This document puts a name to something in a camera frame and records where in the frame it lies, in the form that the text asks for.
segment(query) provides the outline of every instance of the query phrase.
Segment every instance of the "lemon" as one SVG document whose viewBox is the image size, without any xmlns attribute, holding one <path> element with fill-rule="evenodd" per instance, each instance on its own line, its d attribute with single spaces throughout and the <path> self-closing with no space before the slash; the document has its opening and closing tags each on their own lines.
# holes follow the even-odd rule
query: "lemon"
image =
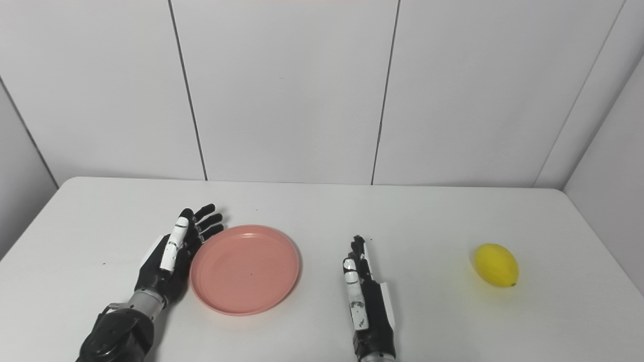
<svg viewBox="0 0 644 362">
<path fill-rule="evenodd" d="M 519 277 L 515 257 L 506 248 L 497 244 L 483 244 L 474 254 L 478 275 L 497 287 L 514 287 Z"/>
</svg>

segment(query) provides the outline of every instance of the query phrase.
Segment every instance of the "robotic hand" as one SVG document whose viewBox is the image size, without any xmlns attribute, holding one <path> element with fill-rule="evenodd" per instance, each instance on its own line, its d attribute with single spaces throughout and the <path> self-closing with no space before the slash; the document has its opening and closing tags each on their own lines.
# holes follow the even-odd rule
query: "robotic hand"
<svg viewBox="0 0 644 362">
<path fill-rule="evenodd" d="M 374 280 L 365 239 L 356 235 L 343 262 L 358 362 L 395 361 L 392 304 L 386 283 Z"/>
<path fill-rule="evenodd" d="M 112 303 L 99 314 L 80 348 L 77 362 L 142 362 L 154 340 L 154 320 L 176 303 L 187 287 L 190 265 L 201 245 L 223 230 L 222 215 L 209 204 L 184 209 L 139 269 L 127 303 Z"/>
</svg>

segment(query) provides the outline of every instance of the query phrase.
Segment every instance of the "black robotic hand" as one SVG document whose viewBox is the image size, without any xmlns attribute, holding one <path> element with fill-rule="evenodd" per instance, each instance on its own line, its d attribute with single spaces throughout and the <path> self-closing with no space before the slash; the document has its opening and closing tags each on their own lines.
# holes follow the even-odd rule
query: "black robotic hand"
<svg viewBox="0 0 644 362">
<path fill-rule="evenodd" d="M 80 348 L 77 362 L 143 362 L 154 341 L 154 320 L 176 303 L 187 287 L 190 265 L 201 245 L 223 230 L 222 215 L 209 204 L 184 209 L 139 269 L 127 303 L 112 303 L 99 314 Z"/>
<path fill-rule="evenodd" d="M 356 235 L 343 262 L 359 362 L 395 361 L 393 310 L 386 283 L 374 280 L 365 239 Z"/>
<path fill-rule="evenodd" d="M 183 245 L 177 248 L 174 270 L 170 271 L 161 268 L 168 239 L 171 237 L 171 234 L 167 234 L 139 269 L 135 291 L 142 289 L 155 291 L 163 297 L 165 307 L 176 303 L 186 290 L 190 265 L 194 255 L 208 238 L 223 230 L 223 225 L 221 224 L 222 214 L 214 212 L 215 206 L 213 204 L 204 206 L 196 213 L 193 213 L 190 209 L 184 209 L 179 216 L 179 220 L 182 218 L 187 219 L 187 231 L 185 232 Z M 179 222 L 175 225 L 175 230 L 181 227 L 178 225 Z"/>
</svg>

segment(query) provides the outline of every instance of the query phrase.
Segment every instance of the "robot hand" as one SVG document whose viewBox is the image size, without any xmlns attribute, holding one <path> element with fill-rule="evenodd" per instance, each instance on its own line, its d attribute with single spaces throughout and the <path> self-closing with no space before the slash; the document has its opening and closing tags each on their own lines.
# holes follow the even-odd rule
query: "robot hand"
<svg viewBox="0 0 644 362">
<path fill-rule="evenodd" d="M 184 209 L 172 233 L 161 239 L 139 269 L 134 290 L 158 294 L 164 308 L 176 303 L 187 287 L 194 255 L 208 238 L 223 230 L 222 214 L 214 212 L 213 204 L 194 214 Z"/>
<path fill-rule="evenodd" d="M 99 314 L 80 348 L 77 362 L 142 362 L 154 340 L 154 320 L 176 303 L 187 287 L 190 265 L 201 245 L 223 230 L 222 215 L 209 204 L 184 209 L 139 269 L 127 303 L 112 303 Z"/>
<path fill-rule="evenodd" d="M 395 361 L 392 304 L 386 283 L 374 280 L 365 239 L 356 235 L 343 262 L 358 362 Z"/>
</svg>

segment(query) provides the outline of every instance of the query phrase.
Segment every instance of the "panel seam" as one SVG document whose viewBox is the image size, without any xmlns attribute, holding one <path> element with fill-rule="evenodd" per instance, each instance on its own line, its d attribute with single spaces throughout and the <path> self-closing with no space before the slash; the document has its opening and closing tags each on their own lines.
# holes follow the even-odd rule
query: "panel seam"
<svg viewBox="0 0 644 362">
<path fill-rule="evenodd" d="M 580 95 L 583 92 L 583 89 L 586 87 L 586 82 L 588 82 L 588 79 L 590 78 L 592 74 L 592 70 L 595 68 L 595 64 L 597 64 L 597 60 L 600 58 L 601 51 L 604 49 L 604 46 L 606 45 L 606 42 L 608 41 L 608 38 L 611 36 L 612 29 L 615 27 L 615 24 L 617 23 L 617 19 L 620 17 L 622 9 L 624 9 L 624 5 L 626 4 L 627 0 L 622 1 L 620 9 L 617 11 L 617 15 L 615 16 L 615 19 L 613 19 L 611 27 L 608 29 L 608 32 L 606 33 L 606 37 L 604 38 L 603 42 L 601 43 L 600 49 L 597 52 L 597 55 L 595 55 L 595 59 L 592 61 L 592 65 L 590 70 L 588 71 L 588 74 L 586 74 L 586 78 L 584 78 L 582 87 L 579 89 L 579 92 L 577 93 L 577 96 L 573 100 L 573 105 L 570 107 L 570 110 L 568 111 L 568 114 L 565 117 L 565 120 L 559 129 L 559 132 L 557 133 L 557 136 L 554 138 L 554 142 L 552 147 L 550 147 L 550 152 L 548 152 L 548 155 L 545 157 L 544 163 L 541 165 L 541 168 L 539 169 L 539 172 L 536 174 L 535 181 L 532 184 L 532 187 L 536 185 L 536 183 L 539 181 L 539 177 L 541 174 L 544 172 L 545 165 L 548 163 L 548 160 L 550 159 L 550 156 L 553 154 L 554 147 L 557 145 L 557 141 L 559 141 L 559 137 L 561 136 L 565 125 L 568 123 L 568 120 L 570 119 L 570 115 L 573 113 L 574 107 L 577 105 L 577 101 L 579 100 Z"/>
<path fill-rule="evenodd" d="M 384 95 L 383 95 L 383 107 L 380 112 L 380 124 L 378 125 L 378 138 L 375 141 L 375 155 L 374 155 L 374 167 L 371 172 L 371 184 L 374 184 L 375 178 L 375 165 L 378 161 L 378 150 L 380 149 L 380 138 L 383 134 L 383 119 L 384 119 L 384 106 L 387 103 L 387 90 L 389 89 L 389 74 L 392 71 L 392 59 L 393 59 L 393 46 L 396 42 L 396 30 L 398 29 L 398 14 L 401 11 L 401 0 L 398 0 L 398 5 L 396 6 L 396 18 L 393 23 L 393 34 L 392 34 L 392 47 L 389 51 L 389 63 L 387 64 L 387 76 L 384 82 Z"/>
<path fill-rule="evenodd" d="M 2 77 L 0 77 L 0 85 L 2 86 L 2 89 L 4 89 L 7 98 L 9 98 L 9 103 L 11 103 L 11 106 L 14 108 L 15 114 L 18 116 L 20 123 L 23 125 L 24 131 L 27 133 L 27 137 L 29 137 L 29 140 L 31 141 L 33 147 L 35 148 L 36 153 L 38 154 L 38 157 L 43 163 L 45 170 L 47 170 L 49 177 L 52 179 L 53 185 L 56 187 L 56 190 L 60 189 L 60 186 L 58 186 L 58 182 L 56 182 L 56 178 L 53 176 L 52 170 L 49 168 L 47 161 L 45 161 L 43 153 L 38 147 L 38 144 L 36 143 L 35 139 L 33 139 L 32 132 L 29 130 L 29 127 L 27 127 L 27 123 L 24 121 L 23 115 L 20 114 L 20 111 L 18 110 L 18 106 L 16 105 L 14 98 L 11 96 L 11 93 L 9 93 L 9 88 L 7 88 Z"/>
<path fill-rule="evenodd" d="M 199 149 L 199 158 L 201 159 L 202 163 L 202 169 L 204 171 L 204 180 L 208 181 L 208 172 L 206 171 L 205 168 L 205 161 L 204 161 L 204 151 L 202 150 L 202 145 L 201 145 L 201 138 L 199 137 L 199 127 L 197 126 L 197 119 L 194 115 L 194 106 L 193 106 L 193 98 L 190 93 L 190 85 L 188 83 L 188 75 L 185 70 L 185 62 L 184 62 L 184 53 L 181 50 L 181 42 L 179 41 L 179 31 L 176 29 L 176 19 L 175 19 L 175 10 L 172 7 L 172 0 L 167 0 L 167 5 L 170 9 L 170 18 L 172 19 L 172 27 L 175 31 L 175 39 L 176 39 L 176 48 L 179 52 L 179 61 L 181 63 L 181 71 L 184 75 L 184 83 L 185 83 L 185 92 L 188 96 L 188 105 L 190 105 L 190 115 L 192 116 L 193 119 L 193 126 L 194 126 L 194 136 L 197 140 L 197 148 Z"/>
</svg>

